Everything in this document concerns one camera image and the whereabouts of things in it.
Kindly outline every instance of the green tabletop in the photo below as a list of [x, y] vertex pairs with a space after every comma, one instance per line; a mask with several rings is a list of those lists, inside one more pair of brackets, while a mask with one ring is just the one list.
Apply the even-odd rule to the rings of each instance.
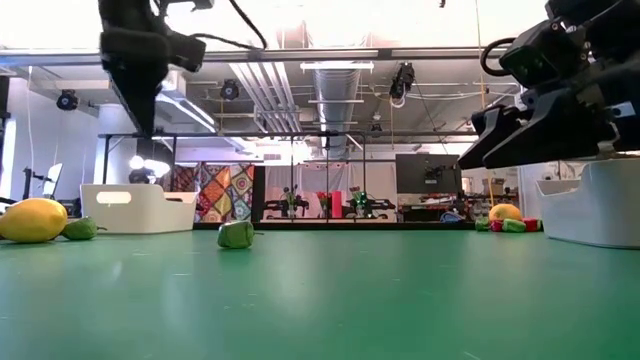
[[466, 231], [0, 246], [0, 359], [640, 359], [640, 252]]

